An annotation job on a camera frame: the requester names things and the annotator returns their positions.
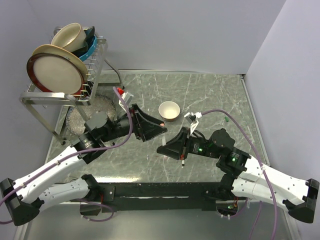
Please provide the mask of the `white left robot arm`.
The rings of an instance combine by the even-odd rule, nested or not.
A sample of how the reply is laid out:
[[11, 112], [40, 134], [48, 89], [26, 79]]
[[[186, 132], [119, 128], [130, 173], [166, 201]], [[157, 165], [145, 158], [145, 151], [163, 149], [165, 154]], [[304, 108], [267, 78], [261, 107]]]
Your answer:
[[132, 134], [143, 142], [167, 132], [162, 120], [143, 112], [137, 104], [124, 108], [126, 113], [112, 121], [105, 112], [94, 113], [84, 124], [85, 131], [71, 145], [42, 167], [16, 180], [6, 178], [0, 183], [1, 204], [5, 204], [15, 226], [33, 220], [41, 211], [62, 202], [76, 199], [95, 200], [101, 189], [92, 175], [84, 175], [74, 183], [56, 186], [56, 182], [88, 165], [105, 151], [120, 147], [107, 147], [105, 142]]

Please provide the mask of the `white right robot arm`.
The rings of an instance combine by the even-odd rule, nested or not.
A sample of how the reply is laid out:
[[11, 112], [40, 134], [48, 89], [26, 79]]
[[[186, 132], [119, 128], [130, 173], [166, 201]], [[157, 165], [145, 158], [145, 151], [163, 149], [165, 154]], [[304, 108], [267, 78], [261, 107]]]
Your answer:
[[192, 136], [187, 127], [157, 153], [184, 161], [189, 154], [217, 159], [216, 166], [224, 172], [219, 195], [224, 199], [235, 197], [276, 205], [294, 219], [311, 224], [314, 221], [320, 183], [310, 178], [303, 180], [282, 173], [234, 146], [235, 140], [224, 128], [216, 130], [209, 139]]

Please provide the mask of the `white pen pink end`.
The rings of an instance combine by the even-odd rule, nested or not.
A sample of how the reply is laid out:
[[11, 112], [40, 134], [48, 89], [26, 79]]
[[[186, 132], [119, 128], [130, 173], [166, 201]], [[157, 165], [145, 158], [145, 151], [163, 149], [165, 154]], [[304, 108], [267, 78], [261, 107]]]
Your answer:
[[[162, 146], [166, 145], [167, 142], [166, 142], [166, 136], [165, 135], [162, 136], [161, 142], [162, 142]], [[163, 155], [163, 159], [167, 160], [168, 157], [166, 155]]]

